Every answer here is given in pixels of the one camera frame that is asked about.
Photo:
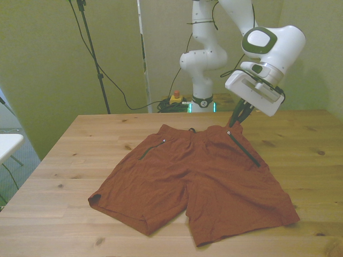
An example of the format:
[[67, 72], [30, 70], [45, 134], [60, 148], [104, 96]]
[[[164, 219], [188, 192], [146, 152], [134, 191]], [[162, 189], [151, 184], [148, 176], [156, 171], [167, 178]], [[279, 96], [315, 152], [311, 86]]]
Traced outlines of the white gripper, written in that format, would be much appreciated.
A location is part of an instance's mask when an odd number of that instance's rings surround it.
[[264, 82], [256, 81], [244, 71], [234, 71], [225, 83], [225, 87], [239, 96], [240, 99], [229, 121], [229, 126], [242, 123], [249, 117], [253, 107], [268, 116], [273, 116], [285, 97], [275, 88]]

